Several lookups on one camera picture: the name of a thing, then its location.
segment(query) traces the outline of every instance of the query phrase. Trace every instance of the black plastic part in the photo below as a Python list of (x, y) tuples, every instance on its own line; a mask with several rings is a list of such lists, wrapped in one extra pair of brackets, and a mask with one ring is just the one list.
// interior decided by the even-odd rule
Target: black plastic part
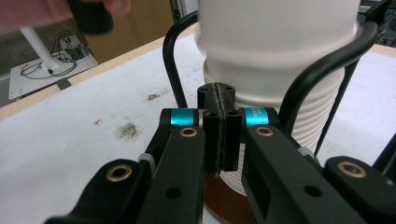
[[(52, 217), (46, 224), (134, 223), (149, 187), (146, 163), (116, 160), (104, 165), (88, 183), (73, 211), (65, 217)], [(132, 174), (119, 182), (109, 181), (107, 172), (117, 165), (130, 166)]]
[(103, 3), (68, 0), (77, 28), (86, 35), (99, 35), (113, 29), (113, 19)]
[(396, 183), (396, 134), (388, 142), (373, 164), (382, 175)]
[(183, 87), (181, 86), (180, 77), (178, 76), (177, 67), (175, 63), (174, 48), (177, 37), (191, 25), (198, 22), (197, 11), (183, 17), (176, 22), (165, 36), (163, 41), (163, 62), (169, 77), (169, 81), (174, 92), (177, 106), (179, 108), (187, 108), (186, 97), (184, 96)]
[(172, 109), (163, 109), (160, 116), (160, 124), (158, 125), (157, 131), (151, 138), (151, 141), (145, 151), (146, 153), (151, 154), (156, 165), (160, 162), (163, 150), (168, 142), (169, 134), (171, 132), (171, 116)]
[(376, 169), (356, 159), (334, 157), (327, 160), (323, 175), (367, 222), (396, 223), (396, 185)]
[(63, 77), (55, 82), (59, 89), (62, 91), (72, 86), (72, 84), (67, 80), (67, 78)]
[[(182, 135), (194, 129), (195, 136)], [(205, 132), (175, 128), (166, 145), (137, 223), (201, 223), (204, 207)]]
[[(242, 129), (241, 129), (241, 143), (246, 143), (246, 135), (248, 133), (248, 127), (246, 123), (245, 110), (243, 108), (239, 108), (239, 110), (241, 111), (243, 117)], [(295, 148), (300, 148), (301, 147), (300, 144), (298, 144), (298, 142), (283, 129), (282, 125), (280, 124), (279, 116), (276, 110), (273, 109), (272, 107), (265, 107), (265, 111), (267, 112), (268, 115), (269, 125), (278, 128), (283, 134), (285, 134), (285, 137), (289, 139), (289, 142), (291, 142), (295, 146)]]
[(198, 108), (204, 109), (206, 171), (236, 171), (242, 129), (242, 113), (234, 108), (235, 89), (222, 83), (198, 88)]
[(370, 7), (368, 11), (361, 13), (366, 16), (364, 21), (374, 21), (376, 24), (381, 25), (381, 23), (384, 21), (388, 6), (390, 3), (392, 3), (392, 1), (393, 0), (361, 0), (361, 6)]
[(274, 126), (248, 129), (242, 183), (258, 223), (365, 223)]
[(318, 154), (320, 144), (330, 127), (332, 118), (337, 110), (342, 96), (347, 89), (347, 83), (351, 79), (359, 58), (374, 44), (377, 35), (377, 25), (374, 22), (366, 22), (359, 29), (356, 38), (344, 47), (324, 56), (308, 66), (289, 87), (279, 110), (279, 119), (286, 132), (291, 134), (298, 111), (309, 92), (331, 72), (345, 67), (345, 80), (338, 91), (336, 101), (333, 104), (331, 114), (323, 128), (315, 155)]

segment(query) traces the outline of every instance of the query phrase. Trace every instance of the brown base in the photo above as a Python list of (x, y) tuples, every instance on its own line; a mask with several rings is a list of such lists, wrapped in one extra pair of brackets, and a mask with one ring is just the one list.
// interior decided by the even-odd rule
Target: brown base
[(205, 175), (205, 208), (220, 223), (257, 223), (248, 198), (230, 189), (215, 174)]

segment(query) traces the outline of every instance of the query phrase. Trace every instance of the white ribbed cylinder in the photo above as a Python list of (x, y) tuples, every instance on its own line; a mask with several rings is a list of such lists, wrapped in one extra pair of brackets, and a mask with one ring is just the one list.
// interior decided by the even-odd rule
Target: white ribbed cylinder
[[(236, 90), (235, 106), (279, 109), (291, 82), (311, 63), (350, 42), (358, 30), (358, 0), (201, 0), (199, 45), (206, 51), (205, 82)], [(339, 70), (307, 96), (292, 136), (314, 150), (344, 75)], [(245, 194), (240, 170), (221, 173)]]

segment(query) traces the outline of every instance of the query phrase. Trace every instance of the blue ring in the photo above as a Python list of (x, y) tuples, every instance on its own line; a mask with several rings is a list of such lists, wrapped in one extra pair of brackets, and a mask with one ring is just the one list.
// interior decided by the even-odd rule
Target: blue ring
[(267, 110), (264, 107), (244, 108), (247, 128), (255, 124), (269, 124)]
[(189, 108), (172, 109), (171, 125), (172, 126), (194, 125), (194, 110)]

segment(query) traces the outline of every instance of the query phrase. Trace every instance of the brown stain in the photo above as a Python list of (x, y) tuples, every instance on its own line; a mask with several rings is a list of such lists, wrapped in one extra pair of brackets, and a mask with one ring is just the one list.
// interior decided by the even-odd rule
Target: brown stain
[(152, 101), (152, 100), (154, 100), (155, 98), (158, 98), (158, 97), (160, 97), (160, 95), (151, 94), (151, 95), (148, 96), (148, 100), (149, 100), (149, 101)]
[(136, 126), (132, 122), (128, 122), (117, 129), (117, 138), (131, 141), (138, 136)]
[(167, 88), (163, 89), (162, 91), (158, 91), (156, 93), (150, 94), (148, 96), (148, 101), (152, 101), (154, 99), (157, 99), (159, 97), (162, 97), (163, 95), (165, 95), (166, 93), (168, 93), (169, 90)]

